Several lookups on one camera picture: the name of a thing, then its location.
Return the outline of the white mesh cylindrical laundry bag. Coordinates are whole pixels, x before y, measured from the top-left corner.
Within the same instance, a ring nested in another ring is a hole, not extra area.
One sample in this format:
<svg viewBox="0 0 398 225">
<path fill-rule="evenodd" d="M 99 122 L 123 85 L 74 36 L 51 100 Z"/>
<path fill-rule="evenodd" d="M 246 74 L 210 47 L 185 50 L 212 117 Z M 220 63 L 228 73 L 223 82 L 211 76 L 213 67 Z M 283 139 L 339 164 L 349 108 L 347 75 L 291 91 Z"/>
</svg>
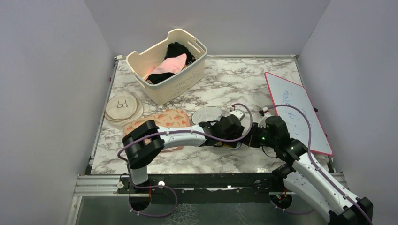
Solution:
<svg viewBox="0 0 398 225">
<path fill-rule="evenodd" d="M 199 124 L 200 122 L 207 122 L 207 121 L 219 121 L 222 118 L 222 109 L 215 106 L 207 106 L 198 109 L 193 113 L 191 116 L 191 121 L 193 124 Z M 231 148 L 223 148 L 226 150 L 236 150 L 241 147 L 241 143 L 237 143 L 236 145 L 232 146 L 231 143 L 228 143 Z"/>
</svg>

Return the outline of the yellow bra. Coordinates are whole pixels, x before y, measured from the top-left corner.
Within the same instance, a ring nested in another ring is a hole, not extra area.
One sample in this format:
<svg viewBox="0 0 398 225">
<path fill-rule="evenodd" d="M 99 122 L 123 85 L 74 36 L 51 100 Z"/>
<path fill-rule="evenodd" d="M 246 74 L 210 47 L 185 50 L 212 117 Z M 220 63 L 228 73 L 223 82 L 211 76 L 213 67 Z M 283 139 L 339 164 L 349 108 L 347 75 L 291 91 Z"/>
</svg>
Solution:
<svg viewBox="0 0 398 225">
<path fill-rule="evenodd" d="M 231 148 L 231 146 L 228 143 L 223 143 L 223 142 L 218 142 L 215 146 L 221 148 Z"/>
</svg>

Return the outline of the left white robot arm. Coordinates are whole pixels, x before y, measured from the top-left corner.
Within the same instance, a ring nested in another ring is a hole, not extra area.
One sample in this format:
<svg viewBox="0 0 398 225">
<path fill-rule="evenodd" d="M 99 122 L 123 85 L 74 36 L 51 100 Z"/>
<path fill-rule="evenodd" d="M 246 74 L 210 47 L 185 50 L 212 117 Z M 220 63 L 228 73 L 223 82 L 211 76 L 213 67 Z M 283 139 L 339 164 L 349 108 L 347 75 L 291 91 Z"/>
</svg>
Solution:
<svg viewBox="0 0 398 225">
<path fill-rule="evenodd" d="M 161 127 L 149 120 L 128 133 L 121 151 L 126 153 L 130 172 L 130 187 L 135 192 L 147 188 L 147 166 L 164 149 L 181 146 L 215 146 L 218 142 L 237 143 L 244 138 L 244 126 L 235 115 L 217 122 L 201 122 L 191 127 Z"/>
</svg>

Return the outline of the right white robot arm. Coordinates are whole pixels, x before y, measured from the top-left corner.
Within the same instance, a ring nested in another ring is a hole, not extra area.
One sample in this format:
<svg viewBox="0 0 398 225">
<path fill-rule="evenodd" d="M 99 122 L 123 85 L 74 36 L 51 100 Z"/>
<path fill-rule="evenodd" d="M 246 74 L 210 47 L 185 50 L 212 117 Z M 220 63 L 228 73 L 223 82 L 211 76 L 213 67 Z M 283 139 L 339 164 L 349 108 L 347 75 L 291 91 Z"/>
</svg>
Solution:
<svg viewBox="0 0 398 225">
<path fill-rule="evenodd" d="M 254 148 L 272 148 L 284 164 L 272 171 L 271 186 L 299 195 L 329 225 L 372 224 L 372 202 L 357 197 L 325 170 L 300 140 L 290 137 L 281 117 L 265 118 L 261 124 L 253 122 L 242 142 Z"/>
</svg>

